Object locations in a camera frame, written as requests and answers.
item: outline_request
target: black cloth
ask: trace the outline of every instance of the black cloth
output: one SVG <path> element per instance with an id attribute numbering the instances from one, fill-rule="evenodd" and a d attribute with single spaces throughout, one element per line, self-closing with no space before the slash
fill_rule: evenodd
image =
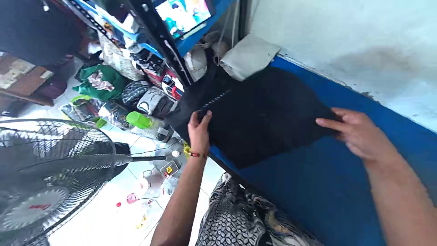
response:
<path id="1" fill-rule="evenodd" d="M 34 65 L 50 65 L 79 51 L 82 36 L 74 20 L 51 1 L 0 2 L 0 51 Z"/>
<path id="2" fill-rule="evenodd" d="M 208 128 L 211 144 L 238 168 L 332 134 L 315 119 L 335 119 L 311 89 L 276 67 L 267 67 L 243 82 L 221 68 L 208 69 L 187 89 L 166 121 L 189 140 L 187 124 L 191 113 L 199 109 L 200 117 L 206 110 L 212 111 Z"/>

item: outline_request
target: green lid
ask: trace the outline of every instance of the green lid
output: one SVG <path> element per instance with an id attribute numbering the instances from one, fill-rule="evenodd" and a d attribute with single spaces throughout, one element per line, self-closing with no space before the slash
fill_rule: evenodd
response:
<path id="1" fill-rule="evenodd" d="M 126 117 L 126 121 L 139 129 L 144 129 L 152 125 L 152 121 L 138 112 L 130 112 Z"/>

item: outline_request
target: tv screen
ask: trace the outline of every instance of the tv screen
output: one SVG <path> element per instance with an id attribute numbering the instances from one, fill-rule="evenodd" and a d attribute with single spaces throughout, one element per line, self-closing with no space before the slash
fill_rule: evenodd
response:
<path id="1" fill-rule="evenodd" d="M 211 17 L 205 0 L 167 0 L 155 9 L 175 39 Z"/>

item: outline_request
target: electrical cord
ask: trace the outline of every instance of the electrical cord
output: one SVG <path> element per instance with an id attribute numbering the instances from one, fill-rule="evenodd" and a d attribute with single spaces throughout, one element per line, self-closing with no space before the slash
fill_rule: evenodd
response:
<path id="1" fill-rule="evenodd" d="M 140 154 L 149 153 L 149 152 L 154 152 L 154 151 L 158 151 L 158 150 L 162 150 L 162 149 L 168 149 L 168 148 L 172 147 L 173 144 L 175 144 L 175 143 L 179 143 L 179 142 L 174 142 L 174 143 L 172 143 L 170 146 L 165 147 L 165 148 L 156 149 L 156 150 L 151 150 L 151 151 L 145 151 L 145 152 L 142 152 L 142 153 L 130 154 L 129 156 L 132 156 L 132 155 L 140 155 Z"/>

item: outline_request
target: bag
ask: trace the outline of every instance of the bag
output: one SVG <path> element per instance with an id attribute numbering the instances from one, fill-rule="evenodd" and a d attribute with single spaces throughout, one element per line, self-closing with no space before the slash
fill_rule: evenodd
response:
<path id="1" fill-rule="evenodd" d="M 173 110 L 174 107 L 175 103 L 167 97 L 165 92 L 156 87 L 150 88 L 137 104 L 140 111 L 160 119 Z"/>
<path id="2" fill-rule="evenodd" d="M 103 74 L 101 79 L 103 81 L 108 81 L 114 87 L 112 91 L 97 90 L 88 81 L 88 77 L 98 71 Z M 110 99 L 116 99 L 120 97 L 121 92 L 125 88 L 128 81 L 128 79 L 119 74 L 114 68 L 107 65 L 97 65 L 82 69 L 80 71 L 80 80 L 83 83 L 79 86 L 73 87 L 73 90 L 79 92 L 81 95 L 88 95 L 102 101 L 109 101 Z"/>
<path id="3" fill-rule="evenodd" d="M 134 81 L 125 87 L 121 93 L 121 100 L 126 106 L 134 107 L 151 87 L 152 85 L 147 81 Z"/>

